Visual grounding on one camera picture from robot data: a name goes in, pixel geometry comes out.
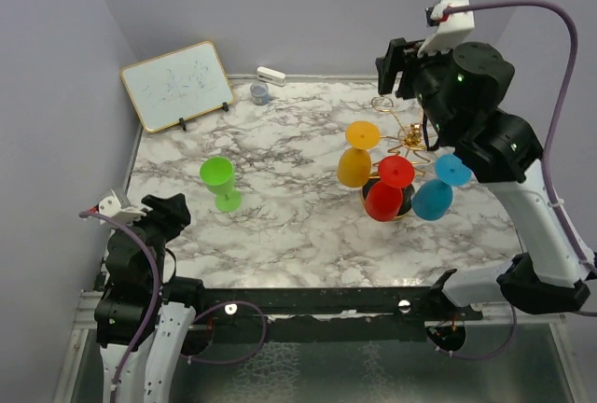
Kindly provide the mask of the green plastic wine glass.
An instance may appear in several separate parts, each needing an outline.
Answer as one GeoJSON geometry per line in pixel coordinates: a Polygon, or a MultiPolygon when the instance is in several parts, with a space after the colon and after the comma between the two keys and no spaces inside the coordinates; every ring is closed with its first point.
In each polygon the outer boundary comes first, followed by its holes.
{"type": "Polygon", "coordinates": [[[242,196],[235,187],[235,172],[231,161],[225,157],[212,157],[200,168],[200,178],[215,195],[215,207],[224,213],[235,211],[242,203],[242,196]]]}

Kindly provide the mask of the blue plastic wine glass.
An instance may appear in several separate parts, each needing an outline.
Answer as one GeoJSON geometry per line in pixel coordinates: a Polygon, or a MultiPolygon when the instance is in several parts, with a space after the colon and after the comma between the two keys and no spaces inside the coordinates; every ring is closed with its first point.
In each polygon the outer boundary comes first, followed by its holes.
{"type": "Polygon", "coordinates": [[[436,221],[450,209],[453,189],[466,185],[472,171],[454,154],[445,154],[435,163],[436,178],[425,182],[411,199],[411,209],[425,221],[436,221]]]}

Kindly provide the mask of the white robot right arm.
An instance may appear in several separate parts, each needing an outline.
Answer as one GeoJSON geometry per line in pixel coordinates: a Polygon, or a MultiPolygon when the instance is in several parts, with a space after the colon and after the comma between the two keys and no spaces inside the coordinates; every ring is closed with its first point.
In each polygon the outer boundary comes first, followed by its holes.
{"type": "Polygon", "coordinates": [[[508,302],[529,314],[579,311],[596,277],[595,254],[548,194],[547,149],[531,125],[499,109],[515,68],[489,44],[465,42],[445,53],[417,54],[420,41],[390,41],[375,66],[378,93],[415,99],[437,133],[477,181],[500,201],[526,249],[500,267],[450,271],[428,298],[430,313],[449,320],[462,307],[508,302]]]}

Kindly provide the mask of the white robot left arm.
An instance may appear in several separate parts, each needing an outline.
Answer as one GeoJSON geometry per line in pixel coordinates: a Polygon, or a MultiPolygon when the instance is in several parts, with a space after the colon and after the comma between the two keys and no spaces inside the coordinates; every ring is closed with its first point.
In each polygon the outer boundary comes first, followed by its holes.
{"type": "Polygon", "coordinates": [[[202,280],[163,274],[168,243],[191,222],[185,195],[147,195],[142,204],[110,193],[90,211],[114,230],[94,311],[105,402],[169,401],[187,330],[206,310],[202,280]]]}

